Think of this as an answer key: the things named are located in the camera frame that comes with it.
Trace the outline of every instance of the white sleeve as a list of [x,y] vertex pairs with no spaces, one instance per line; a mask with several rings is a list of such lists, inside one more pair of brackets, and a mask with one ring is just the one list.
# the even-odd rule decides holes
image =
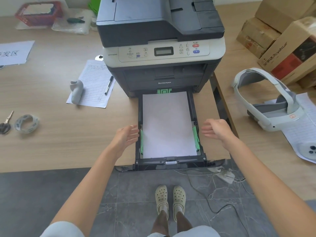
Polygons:
[[85,237],[73,223],[59,221],[48,226],[40,237]]

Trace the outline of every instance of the clear adhesive tape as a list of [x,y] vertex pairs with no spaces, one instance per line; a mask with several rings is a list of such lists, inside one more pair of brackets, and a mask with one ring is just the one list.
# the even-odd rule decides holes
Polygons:
[[[33,119],[32,125],[27,128],[27,129],[22,129],[21,126],[23,124],[24,121],[28,120],[28,119]],[[28,134],[31,133],[32,131],[34,131],[39,125],[39,119],[36,116],[33,115],[23,115],[20,118],[18,118],[14,124],[14,128],[23,133],[23,134]]]

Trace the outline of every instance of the vr headset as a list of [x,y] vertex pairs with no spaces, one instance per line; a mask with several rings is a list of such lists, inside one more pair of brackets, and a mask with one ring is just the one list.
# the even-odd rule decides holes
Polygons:
[[[239,93],[240,87],[262,80],[269,80],[280,92],[273,104],[250,104]],[[235,76],[232,83],[236,98],[247,108],[247,114],[266,131],[279,131],[292,122],[301,119],[305,111],[296,100],[296,94],[281,81],[259,68],[246,69]]]

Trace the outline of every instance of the person's left arm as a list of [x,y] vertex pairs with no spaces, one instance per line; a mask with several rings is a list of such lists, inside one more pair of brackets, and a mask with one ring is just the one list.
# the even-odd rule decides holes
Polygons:
[[137,125],[131,125],[117,130],[110,145],[98,157],[51,224],[59,221],[70,222],[86,237],[89,236],[115,162],[125,148],[135,143],[139,137],[139,130],[134,130],[136,127]]

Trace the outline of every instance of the black pen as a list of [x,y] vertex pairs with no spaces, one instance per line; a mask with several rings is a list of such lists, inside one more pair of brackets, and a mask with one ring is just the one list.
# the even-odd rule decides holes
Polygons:
[[105,95],[106,95],[106,94],[107,94],[107,92],[109,91],[109,88],[110,88],[110,86],[111,86],[112,81],[113,81],[113,76],[111,75],[111,78],[110,78],[109,84],[107,85],[107,88],[106,88],[105,93],[104,93]]

